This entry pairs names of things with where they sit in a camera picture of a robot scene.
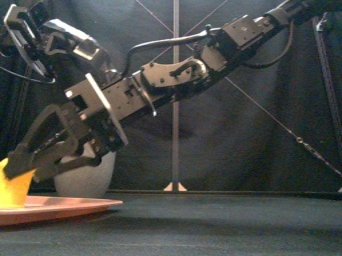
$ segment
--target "plate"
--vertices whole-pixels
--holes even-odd
[[[120,200],[27,196],[26,207],[0,209],[0,226],[17,225],[45,220],[55,220],[104,212]]]

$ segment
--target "black cable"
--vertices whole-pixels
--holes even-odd
[[[21,79],[26,80],[26,81],[30,81],[33,83],[37,83],[37,84],[54,84],[57,82],[55,78],[53,78],[51,81],[42,81],[42,80],[37,80],[37,79],[33,79],[30,77],[26,77],[15,72],[13,72],[11,70],[6,69],[5,67],[0,66],[0,70],[9,74],[11,74],[13,76],[15,77],[19,77]]]
[[[281,53],[281,55],[271,62],[267,63],[252,63],[252,62],[245,62],[242,65],[245,67],[253,68],[253,69],[264,69],[264,68],[269,68],[271,66],[273,66],[277,62],[280,62],[280,60],[284,58],[284,56],[288,54],[291,47],[293,45],[293,38],[295,38],[295,21],[291,23],[291,28],[289,28],[289,40],[288,40],[288,44],[287,47]]]

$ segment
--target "yellow object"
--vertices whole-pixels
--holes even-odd
[[[35,170],[9,180],[5,173],[7,163],[9,158],[0,162],[0,209],[23,208]]]

